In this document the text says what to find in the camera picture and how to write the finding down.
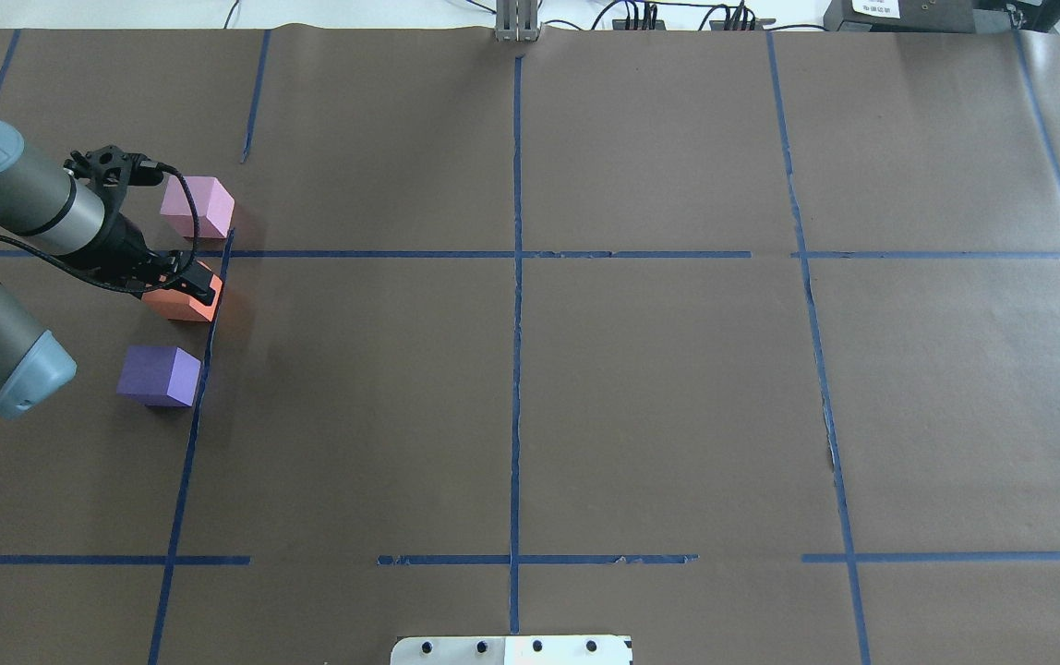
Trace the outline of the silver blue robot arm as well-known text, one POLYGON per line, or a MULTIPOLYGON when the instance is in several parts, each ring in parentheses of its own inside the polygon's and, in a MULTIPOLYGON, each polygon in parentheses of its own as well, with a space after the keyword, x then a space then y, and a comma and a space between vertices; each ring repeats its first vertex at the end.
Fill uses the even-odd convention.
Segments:
MULTIPOLYGON (((199 257, 200 211, 184 189, 187 248, 151 247, 125 212, 134 187, 187 178, 147 154, 107 144, 61 163, 0 117, 0 244, 87 286, 134 298, 159 292, 218 302, 217 274, 199 257)), ((54 330, 0 277, 0 419, 15 420, 60 392, 78 365, 54 330)))

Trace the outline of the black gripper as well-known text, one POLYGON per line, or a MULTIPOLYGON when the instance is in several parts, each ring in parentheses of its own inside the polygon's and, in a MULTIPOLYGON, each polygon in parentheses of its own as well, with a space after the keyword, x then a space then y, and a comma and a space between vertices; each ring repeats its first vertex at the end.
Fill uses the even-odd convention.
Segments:
POLYGON ((189 251, 151 251, 142 232, 121 213, 105 220, 90 243, 63 261, 100 288, 141 294, 159 286, 158 296, 183 296, 201 307, 216 303, 216 273, 189 251))

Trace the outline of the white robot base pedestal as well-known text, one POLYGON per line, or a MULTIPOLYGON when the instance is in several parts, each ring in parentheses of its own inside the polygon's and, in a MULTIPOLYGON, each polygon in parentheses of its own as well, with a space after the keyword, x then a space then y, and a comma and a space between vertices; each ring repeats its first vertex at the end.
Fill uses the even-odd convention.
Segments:
POLYGON ((632 664, 621 635, 409 636, 391 649, 391 664, 632 664))

